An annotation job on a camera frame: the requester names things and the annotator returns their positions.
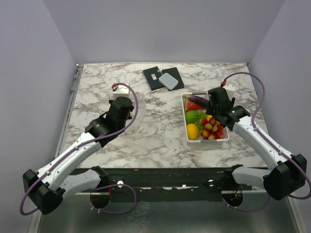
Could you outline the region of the red yellow toy fruit cluster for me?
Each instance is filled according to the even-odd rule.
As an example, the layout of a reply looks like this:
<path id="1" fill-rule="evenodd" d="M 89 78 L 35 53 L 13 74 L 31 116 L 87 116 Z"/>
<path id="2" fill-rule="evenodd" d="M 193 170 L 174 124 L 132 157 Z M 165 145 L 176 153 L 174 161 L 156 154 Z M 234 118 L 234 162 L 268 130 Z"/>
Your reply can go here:
<path id="1" fill-rule="evenodd" d="M 225 138 L 224 131 L 224 127 L 214 117 L 212 117 L 209 121 L 207 121 L 205 129 L 199 131 L 199 134 L 204 140 L 217 140 Z"/>

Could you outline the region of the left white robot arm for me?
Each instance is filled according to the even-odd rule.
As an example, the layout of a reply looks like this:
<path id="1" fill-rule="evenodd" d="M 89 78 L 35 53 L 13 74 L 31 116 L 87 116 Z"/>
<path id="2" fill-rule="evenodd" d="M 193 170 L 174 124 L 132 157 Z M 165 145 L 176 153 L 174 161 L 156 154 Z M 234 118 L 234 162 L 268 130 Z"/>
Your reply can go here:
<path id="1" fill-rule="evenodd" d="M 76 141 L 61 155 L 38 171 L 27 170 L 23 176 L 25 194 L 19 211 L 25 216 L 23 206 L 30 199 L 42 214 L 54 211 L 64 198 L 76 193 L 96 190 L 98 192 L 114 187 L 109 175 L 99 166 L 84 173 L 72 172 L 89 156 L 116 139 L 134 122 L 139 104 L 129 98 L 118 97 L 110 102 L 107 112 L 92 120 Z"/>

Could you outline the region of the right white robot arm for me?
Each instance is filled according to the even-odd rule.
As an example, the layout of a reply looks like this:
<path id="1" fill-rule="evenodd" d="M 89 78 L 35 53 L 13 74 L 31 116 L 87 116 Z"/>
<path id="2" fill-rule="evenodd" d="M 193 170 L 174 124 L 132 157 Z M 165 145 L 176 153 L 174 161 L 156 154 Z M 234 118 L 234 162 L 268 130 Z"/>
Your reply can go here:
<path id="1" fill-rule="evenodd" d="M 207 114 L 221 125 L 239 135 L 261 157 L 267 170 L 236 166 L 223 178 L 224 186 L 234 190 L 240 184 L 263 188 L 275 200 L 281 200 L 303 187 L 306 183 L 307 160 L 301 154 L 293 155 L 276 143 L 250 113 L 234 99 L 226 89 L 216 87 L 208 91 Z"/>

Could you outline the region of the clear polka dot zip bag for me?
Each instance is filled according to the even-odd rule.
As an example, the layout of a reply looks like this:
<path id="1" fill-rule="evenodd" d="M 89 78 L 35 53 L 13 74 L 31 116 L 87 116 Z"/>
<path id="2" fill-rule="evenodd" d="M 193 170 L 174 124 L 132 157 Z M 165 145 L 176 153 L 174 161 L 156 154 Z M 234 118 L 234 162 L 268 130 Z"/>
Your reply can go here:
<path id="1" fill-rule="evenodd" d="M 143 92 L 135 92 L 135 94 L 138 99 L 138 114 L 129 130 L 137 130 L 143 123 L 146 114 L 145 94 Z"/>

